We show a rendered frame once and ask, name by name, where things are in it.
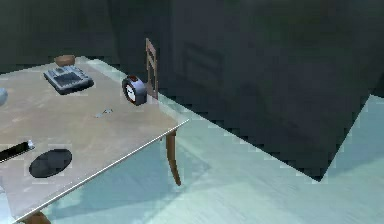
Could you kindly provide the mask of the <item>black oval disc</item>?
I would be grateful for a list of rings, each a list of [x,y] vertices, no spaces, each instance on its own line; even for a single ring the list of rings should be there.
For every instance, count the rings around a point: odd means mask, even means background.
[[[68,149],[52,149],[34,159],[29,166],[29,173],[34,178],[48,178],[65,170],[72,161]]]

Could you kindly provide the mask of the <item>brown bowl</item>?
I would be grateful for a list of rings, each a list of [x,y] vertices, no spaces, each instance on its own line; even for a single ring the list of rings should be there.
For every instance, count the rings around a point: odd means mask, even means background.
[[[59,66],[69,66],[75,64],[75,56],[74,55],[61,55],[54,58],[54,62]]]

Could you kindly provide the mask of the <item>grey alarm clock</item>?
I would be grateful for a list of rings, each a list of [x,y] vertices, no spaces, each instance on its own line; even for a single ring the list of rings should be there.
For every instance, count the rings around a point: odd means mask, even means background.
[[[137,76],[129,75],[122,80],[122,89],[126,99],[139,106],[147,102],[147,88]]]

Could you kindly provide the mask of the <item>black flat stick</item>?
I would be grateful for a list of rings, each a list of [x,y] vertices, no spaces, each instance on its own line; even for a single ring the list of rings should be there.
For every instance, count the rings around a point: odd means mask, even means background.
[[[31,140],[19,143],[5,150],[0,151],[0,163],[21,155],[29,150],[34,149],[34,143]]]

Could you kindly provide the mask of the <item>pale wooden table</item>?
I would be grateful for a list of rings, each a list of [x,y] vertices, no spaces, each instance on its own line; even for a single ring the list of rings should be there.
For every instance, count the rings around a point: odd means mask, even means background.
[[[152,142],[172,138],[187,119],[149,97],[126,100],[123,73],[100,60],[79,57],[76,65],[91,88],[60,95],[44,78],[48,65],[0,75],[8,92],[0,107],[0,150],[31,141],[33,149],[0,163],[0,224],[16,224]],[[70,164],[55,176],[35,178],[31,162],[52,149],[67,149]]]

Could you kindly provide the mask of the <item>brown wooden chair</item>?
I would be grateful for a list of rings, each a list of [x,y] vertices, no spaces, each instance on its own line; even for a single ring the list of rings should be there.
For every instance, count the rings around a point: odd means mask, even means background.
[[[147,70],[147,91],[150,96],[158,98],[158,74],[156,49],[149,38],[146,39],[146,70]]]

